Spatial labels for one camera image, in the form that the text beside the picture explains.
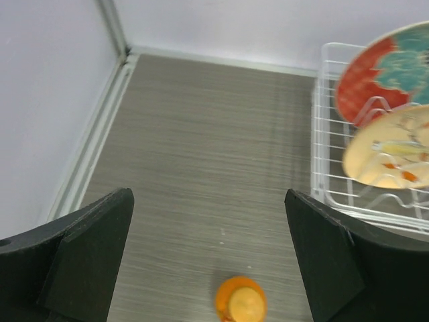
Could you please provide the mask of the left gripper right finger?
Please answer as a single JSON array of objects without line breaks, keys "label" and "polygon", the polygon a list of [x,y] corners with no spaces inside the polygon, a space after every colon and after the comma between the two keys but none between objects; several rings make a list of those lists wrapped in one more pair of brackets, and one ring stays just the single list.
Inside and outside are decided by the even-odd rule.
[{"label": "left gripper right finger", "polygon": [[290,189],[286,215],[314,321],[428,320],[428,242]]}]

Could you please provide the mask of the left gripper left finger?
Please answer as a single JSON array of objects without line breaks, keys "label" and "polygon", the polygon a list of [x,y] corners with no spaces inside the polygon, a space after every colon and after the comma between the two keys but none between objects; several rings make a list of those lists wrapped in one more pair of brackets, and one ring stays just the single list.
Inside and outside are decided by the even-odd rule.
[{"label": "left gripper left finger", "polygon": [[106,321],[133,215],[131,189],[1,240],[2,321]]}]

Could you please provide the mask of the orange juice bottle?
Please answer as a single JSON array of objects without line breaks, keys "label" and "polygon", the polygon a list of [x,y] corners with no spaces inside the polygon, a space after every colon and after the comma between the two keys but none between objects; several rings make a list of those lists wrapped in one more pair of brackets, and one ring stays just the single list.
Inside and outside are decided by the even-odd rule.
[{"label": "orange juice bottle", "polygon": [[214,307],[219,321],[262,322],[267,313],[267,299],[254,280],[234,276],[218,287]]}]

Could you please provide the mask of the orange bottle cap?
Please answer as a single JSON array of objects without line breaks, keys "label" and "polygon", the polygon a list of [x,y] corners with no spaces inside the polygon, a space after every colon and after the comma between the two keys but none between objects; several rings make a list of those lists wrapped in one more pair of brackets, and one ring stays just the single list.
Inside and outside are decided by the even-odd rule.
[{"label": "orange bottle cap", "polygon": [[228,313],[236,322],[260,322],[265,317],[264,299],[253,288],[238,288],[229,299]]}]

